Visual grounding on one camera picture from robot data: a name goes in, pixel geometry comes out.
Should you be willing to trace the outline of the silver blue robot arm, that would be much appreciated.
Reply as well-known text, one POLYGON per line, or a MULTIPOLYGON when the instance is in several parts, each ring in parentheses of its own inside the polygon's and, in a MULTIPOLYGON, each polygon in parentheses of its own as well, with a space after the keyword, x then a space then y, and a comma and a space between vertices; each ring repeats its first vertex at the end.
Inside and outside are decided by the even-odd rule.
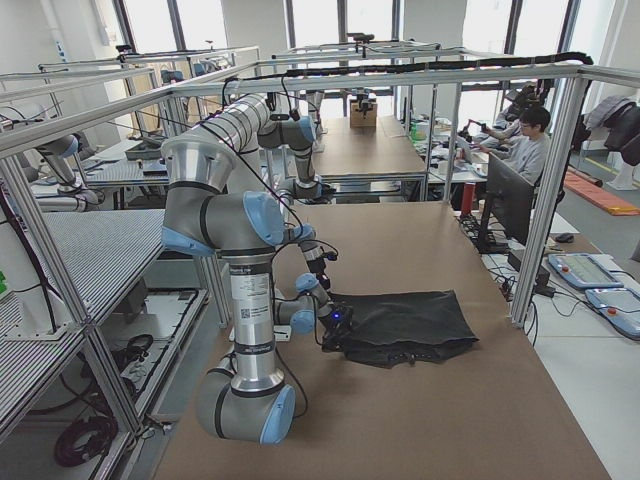
POLYGON ((277 444, 294 417, 296 392, 277 361, 275 325, 325 329, 331 344, 351 325, 352 309, 330 296, 326 254, 312 226, 286 225, 282 208, 320 194, 311 163, 314 127, 281 117, 274 98, 249 94, 162 144, 169 190, 162 242, 229 267, 233 339, 197 395, 197 418, 222 439, 277 444), (298 175, 279 193, 227 189, 252 145, 288 146, 298 175))
MULTIPOLYGON (((297 176, 281 182, 278 189, 281 197, 285 200, 311 200, 322 196, 322 182, 312 163, 315 123, 308 116, 295 120, 292 114, 270 114, 267 124, 258 131, 257 138, 264 149, 287 145, 294 154, 297 176)), ((314 228, 309 224, 294 227, 285 233, 285 238, 286 243, 295 243, 300 247, 309 271, 329 291, 331 282, 325 273, 325 259, 329 254, 316 239, 314 228)))

